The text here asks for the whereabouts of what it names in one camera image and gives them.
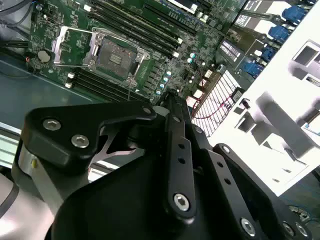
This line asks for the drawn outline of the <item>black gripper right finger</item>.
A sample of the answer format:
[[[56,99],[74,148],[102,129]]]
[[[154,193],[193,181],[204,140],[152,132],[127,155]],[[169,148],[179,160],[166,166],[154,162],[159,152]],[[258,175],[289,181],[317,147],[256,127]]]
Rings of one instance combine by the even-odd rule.
[[[226,144],[211,146],[175,99],[175,214],[212,240],[310,240],[311,231]]]

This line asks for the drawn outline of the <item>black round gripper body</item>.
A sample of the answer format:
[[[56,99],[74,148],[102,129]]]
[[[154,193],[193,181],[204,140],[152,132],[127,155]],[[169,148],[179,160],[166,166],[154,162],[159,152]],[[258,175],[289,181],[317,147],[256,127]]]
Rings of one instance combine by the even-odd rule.
[[[180,118],[160,115],[67,120],[51,157],[65,176],[83,173],[101,131],[111,148],[145,154],[73,192],[59,208],[53,240],[248,240],[252,215],[245,188],[250,169]]]

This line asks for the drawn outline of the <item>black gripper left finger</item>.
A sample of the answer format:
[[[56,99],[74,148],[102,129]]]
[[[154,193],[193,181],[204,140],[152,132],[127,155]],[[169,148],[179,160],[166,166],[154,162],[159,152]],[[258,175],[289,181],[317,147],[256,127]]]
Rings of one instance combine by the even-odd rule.
[[[158,106],[140,101],[37,108],[25,117],[25,149],[64,178],[85,173],[94,157],[124,148],[144,155],[71,194],[64,209],[103,214],[147,212],[176,217],[176,97],[168,91]]]

